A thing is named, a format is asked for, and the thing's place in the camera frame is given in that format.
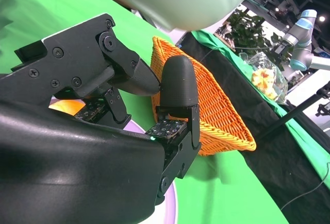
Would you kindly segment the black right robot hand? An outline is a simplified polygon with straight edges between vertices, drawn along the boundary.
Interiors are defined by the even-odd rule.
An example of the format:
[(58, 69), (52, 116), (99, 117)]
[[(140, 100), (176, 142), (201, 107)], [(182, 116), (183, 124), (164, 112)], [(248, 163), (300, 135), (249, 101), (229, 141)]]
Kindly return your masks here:
[(139, 223), (200, 148), (192, 62), (157, 77), (104, 13), (1, 76), (1, 223)]

